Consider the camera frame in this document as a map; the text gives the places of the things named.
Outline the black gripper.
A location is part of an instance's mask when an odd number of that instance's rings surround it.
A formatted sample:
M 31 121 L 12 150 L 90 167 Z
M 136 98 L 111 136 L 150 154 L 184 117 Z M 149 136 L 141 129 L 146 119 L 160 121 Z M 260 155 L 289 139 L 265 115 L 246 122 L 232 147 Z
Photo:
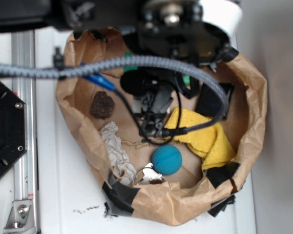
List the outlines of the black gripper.
M 133 95 L 132 111 L 142 120 L 142 130 L 147 137 L 168 137 L 164 122 L 173 102 L 172 92 L 190 99 L 200 92 L 200 81 L 190 77 L 190 86 L 182 81 L 182 75 L 167 69 L 138 68 L 121 76 L 121 88 Z

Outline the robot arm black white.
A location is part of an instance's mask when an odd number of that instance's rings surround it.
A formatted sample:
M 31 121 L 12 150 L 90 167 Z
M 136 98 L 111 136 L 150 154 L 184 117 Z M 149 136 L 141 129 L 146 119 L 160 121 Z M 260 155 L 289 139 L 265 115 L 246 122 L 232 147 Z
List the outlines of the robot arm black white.
M 212 120 L 172 130 L 140 128 L 144 138 L 174 137 L 210 127 L 229 107 L 223 88 L 201 65 L 218 62 L 230 50 L 230 39 L 242 10 L 229 0 L 0 0 L 0 33 L 52 26 L 59 30 L 120 31 L 133 56 L 63 68 L 25 68 L 0 63 L 0 78 L 62 79 L 75 76 L 105 87 L 98 73 L 112 68 L 137 66 L 171 70 L 202 81 L 217 95 L 220 108 Z

